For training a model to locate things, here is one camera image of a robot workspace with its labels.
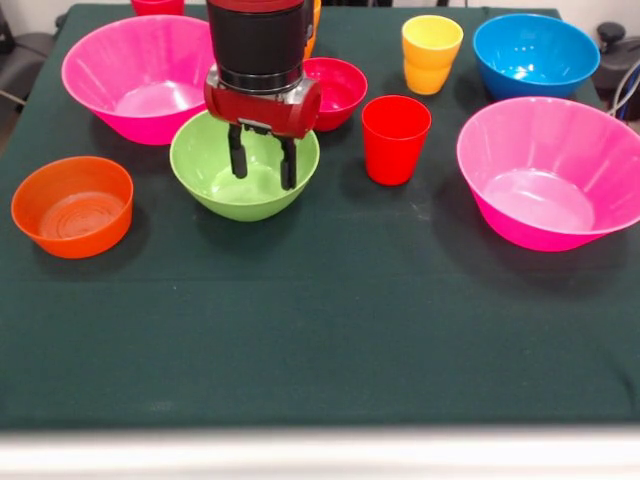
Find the bowl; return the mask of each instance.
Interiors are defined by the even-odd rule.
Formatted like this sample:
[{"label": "bowl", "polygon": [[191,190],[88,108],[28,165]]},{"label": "bowl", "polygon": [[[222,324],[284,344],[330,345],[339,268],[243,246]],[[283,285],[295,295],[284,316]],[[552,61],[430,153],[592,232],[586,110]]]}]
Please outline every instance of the bowl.
[{"label": "bowl", "polygon": [[132,142],[168,145],[204,110],[214,63],[209,25],[178,15],[127,18],[83,37],[65,56],[69,94]]},{"label": "bowl", "polygon": [[345,123],[367,94],[367,77],[344,60],[310,58],[304,61],[304,71],[322,89],[316,131],[328,132]]},{"label": "bowl", "polygon": [[51,255],[86,258],[117,244],[129,230],[133,182],[117,163],[69,157],[29,175],[11,202],[16,226]]},{"label": "bowl", "polygon": [[457,154],[483,217],[516,245],[570,250],[640,220],[640,136],[593,107],[494,103],[464,125]]},{"label": "bowl", "polygon": [[171,144],[173,173],[193,197],[212,212],[241,222],[271,217],[289,206],[307,186],[320,156],[318,140],[309,132],[297,146],[297,183],[291,190],[280,184],[282,149],[271,135],[243,131],[248,174],[231,172],[227,134],[229,124],[208,112],[196,115]]},{"label": "bowl", "polygon": [[476,63],[496,100],[566,98],[598,68],[595,42],[551,17],[512,14],[482,24],[473,37]]}]

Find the pink bowl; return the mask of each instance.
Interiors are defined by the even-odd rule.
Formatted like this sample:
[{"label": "pink bowl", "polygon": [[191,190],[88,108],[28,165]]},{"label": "pink bowl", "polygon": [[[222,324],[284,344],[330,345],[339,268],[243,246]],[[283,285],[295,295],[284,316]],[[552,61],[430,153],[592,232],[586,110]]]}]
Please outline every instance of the pink bowl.
[{"label": "pink bowl", "polygon": [[176,15],[132,17],[101,27],[66,55],[69,94],[123,137],[168,145],[205,109],[214,63],[209,24]]},{"label": "pink bowl", "polygon": [[354,65],[337,58],[314,57],[304,71],[322,88],[322,103],[314,130],[327,132],[346,122],[367,94],[367,77]]},{"label": "pink bowl", "polygon": [[494,103],[465,124],[457,150],[485,220],[521,247],[570,250],[640,220],[640,136],[595,108]]}]

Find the black chair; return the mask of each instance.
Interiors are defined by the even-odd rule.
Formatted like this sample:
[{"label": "black chair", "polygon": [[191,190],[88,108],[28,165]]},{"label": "black chair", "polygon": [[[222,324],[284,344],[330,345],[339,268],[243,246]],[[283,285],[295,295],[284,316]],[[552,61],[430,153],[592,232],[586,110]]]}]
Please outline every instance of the black chair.
[{"label": "black chair", "polygon": [[0,7],[0,125],[21,111],[54,43],[48,33],[14,37]]}]

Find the black knob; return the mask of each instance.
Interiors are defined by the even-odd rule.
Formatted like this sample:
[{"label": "black knob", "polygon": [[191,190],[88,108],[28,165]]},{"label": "black knob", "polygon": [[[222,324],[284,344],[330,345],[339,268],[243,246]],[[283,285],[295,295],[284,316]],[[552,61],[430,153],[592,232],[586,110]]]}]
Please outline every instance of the black knob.
[{"label": "black knob", "polygon": [[619,23],[605,22],[598,25],[598,36],[600,40],[607,45],[619,42],[624,38],[626,33],[624,27]]}]

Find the cup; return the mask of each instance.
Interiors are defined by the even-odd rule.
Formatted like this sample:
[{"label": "cup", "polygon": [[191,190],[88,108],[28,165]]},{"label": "cup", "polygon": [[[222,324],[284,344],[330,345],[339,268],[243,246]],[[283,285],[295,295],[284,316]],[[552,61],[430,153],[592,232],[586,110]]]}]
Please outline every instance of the cup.
[{"label": "cup", "polygon": [[185,0],[131,0],[136,15],[184,15]]},{"label": "cup", "polygon": [[431,113],[422,103],[402,95],[370,101],[362,110],[365,167],[376,183],[409,181],[431,128]]},{"label": "cup", "polygon": [[311,57],[313,52],[313,46],[316,43],[316,37],[318,33],[318,24],[320,23],[320,13],[322,12],[322,0],[313,1],[313,34],[304,47],[304,59],[307,60]]},{"label": "cup", "polygon": [[420,15],[402,26],[404,75],[409,89],[420,95],[440,91],[460,50],[464,32],[450,18]]}]

